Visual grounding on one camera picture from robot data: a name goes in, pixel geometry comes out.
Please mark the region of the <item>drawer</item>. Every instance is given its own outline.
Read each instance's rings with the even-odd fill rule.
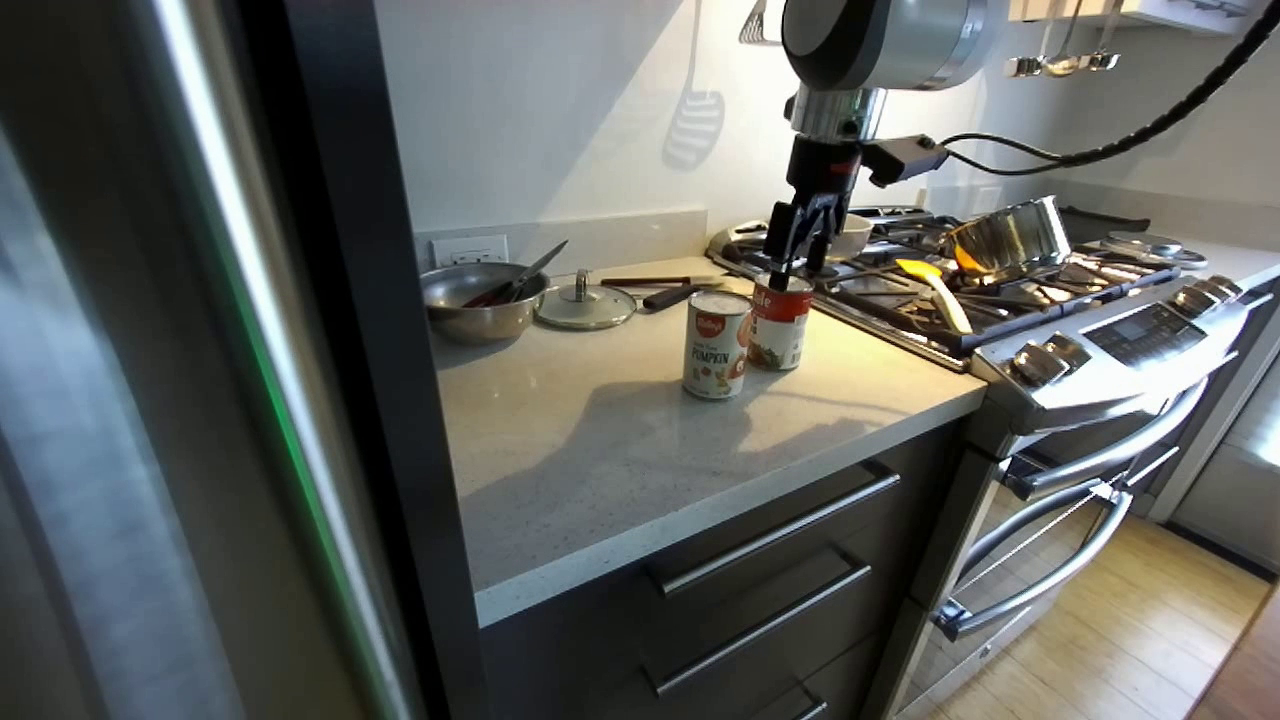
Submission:
[[[886,622],[915,493],[836,473],[485,632],[495,715],[748,715]]]
[[[751,720],[855,720],[877,671],[877,655],[881,635],[794,681],[789,698],[771,700]]]
[[[538,611],[485,632],[495,715],[748,715],[877,632],[886,594],[866,566],[810,555],[698,624],[592,624]]]

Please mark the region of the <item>can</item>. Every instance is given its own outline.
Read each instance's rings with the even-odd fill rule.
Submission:
[[[687,295],[685,393],[722,406],[745,390],[751,349],[751,304],[727,291]]]
[[[805,349],[805,325],[810,309],[810,283],[789,276],[783,288],[755,279],[751,291],[751,366],[769,374],[791,374]]]

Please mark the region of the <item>lid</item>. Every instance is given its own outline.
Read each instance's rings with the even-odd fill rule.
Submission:
[[[615,288],[592,288],[588,271],[574,271],[570,283],[544,291],[536,322],[549,330],[595,334],[615,330],[636,315],[636,302]]]

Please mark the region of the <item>oven handle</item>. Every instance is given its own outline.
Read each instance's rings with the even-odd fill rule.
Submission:
[[[1188,417],[1190,409],[1201,406],[1209,381],[1190,385],[1163,417],[1155,417],[1153,423],[1143,423],[1140,434],[1092,452],[1092,456],[1078,456],[1070,463],[1056,463],[1056,470],[1039,470],[1039,473],[1005,473],[1005,483],[1015,493],[1015,496],[1037,496],[1042,493],[1047,483],[1063,483],[1063,479],[1076,479],[1076,477],[1095,477],[1102,470],[1117,470],[1149,448],[1155,448],[1163,437],[1173,437]]]
[[[1076,483],[1063,487],[1056,496],[1039,496],[1037,503],[1018,507],[1015,516],[1005,516],[1005,524],[988,528],[978,540],[966,543],[965,566],[959,566],[959,582],[978,567],[999,543],[1007,543],[1015,534],[1025,534],[1028,524],[1037,524],[1039,516],[1063,512],[1078,500],[1088,500],[1095,487],[1092,483]]]
[[[949,602],[941,604],[941,611],[931,616],[931,624],[935,624],[949,640],[959,640],[959,635],[966,635],[966,632],[976,632],[976,627],[988,627],[988,624],[994,624],[994,622],[1005,622],[1005,616],[1025,611],[1025,610],[1037,604],[1039,598],[1047,598],[1047,594],[1056,594],[1058,584],[1069,584],[1082,566],[1092,566],[1095,554],[1117,537],[1117,528],[1122,524],[1122,516],[1127,516],[1127,507],[1132,507],[1132,496],[1119,493],[1119,487],[1111,487],[1111,483],[1078,483],[1078,487],[1070,487],[1070,493],[1058,493],[1058,496],[1050,496],[1050,500],[1018,512],[1012,524],[999,524],[994,534],[999,534],[999,540],[1007,540],[1007,537],[1015,537],[1015,524],[1028,524],[1028,521],[1042,516],[1050,503],[1063,503],[1063,500],[1070,500],[1070,496],[1078,500],[1078,493],[1088,493],[1088,496],[1095,496],[1095,500],[1102,500],[1102,503],[1111,503],[1111,507],[1108,507],[1108,516],[1092,528],[1092,537],[1078,543],[1076,555],[1069,555],[1058,567],[1050,567],[1047,576],[1039,576],[1039,582],[1028,584],[1025,594],[1012,594],[1012,598],[1005,598],[1005,602],[994,602],[994,604],[988,604],[988,610],[976,610],[976,611],[949,598]]]

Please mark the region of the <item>spoon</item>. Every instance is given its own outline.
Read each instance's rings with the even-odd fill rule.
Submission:
[[[913,255],[895,255],[895,268],[925,279],[942,313],[942,322],[952,325],[952,334],[972,337],[972,325],[959,309],[959,302],[952,295],[952,288],[942,283],[942,271],[935,263],[913,262]]]
[[[549,263],[565,253],[565,246],[569,246],[569,242],[558,242],[555,250],[549,250],[549,255],[538,255],[536,263],[527,263],[519,276],[500,279],[495,288],[465,302],[465,309],[502,304],[502,302],[519,295],[519,288],[522,288],[538,268],[549,268]]]

